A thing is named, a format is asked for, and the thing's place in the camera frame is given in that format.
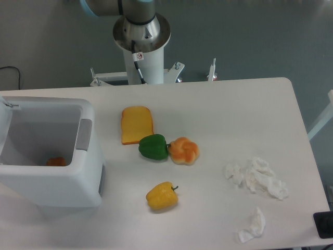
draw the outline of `paper towel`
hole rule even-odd
[[[252,165],[246,169],[245,183],[253,193],[256,192],[257,188],[260,188],[267,190],[279,200],[283,200],[289,195],[285,182],[277,179],[268,163],[258,157],[255,157],[252,160]]]
[[[224,176],[227,179],[232,177],[236,185],[240,185],[244,179],[244,175],[240,172],[240,166],[238,164],[227,164],[225,166]]]
[[[251,217],[251,225],[238,232],[241,243],[245,243],[255,237],[260,237],[265,229],[266,220],[259,207],[256,207]]]

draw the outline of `yellow bell pepper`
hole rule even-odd
[[[159,210],[176,204],[178,196],[174,190],[177,188],[169,181],[158,184],[146,195],[148,205],[153,210]]]

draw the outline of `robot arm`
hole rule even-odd
[[[129,84],[164,82],[164,47],[170,39],[168,21],[155,12],[155,0],[80,0],[93,16],[121,15],[113,37],[123,50]]]
[[[81,5],[91,15],[124,15],[135,25],[145,25],[155,17],[154,0],[80,0]]]

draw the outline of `warning sticker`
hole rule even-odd
[[[134,53],[134,54],[132,54],[132,56],[133,56],[134,61],[141,61],[141,60],[144,59],[144,53],[143,52]]]

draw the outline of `green bell pepper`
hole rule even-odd
[[[153,160],[164,160],[169,155],[167,142],[161,134],[152,134],[142,138],[139,142],[139,151],[144,157]]]

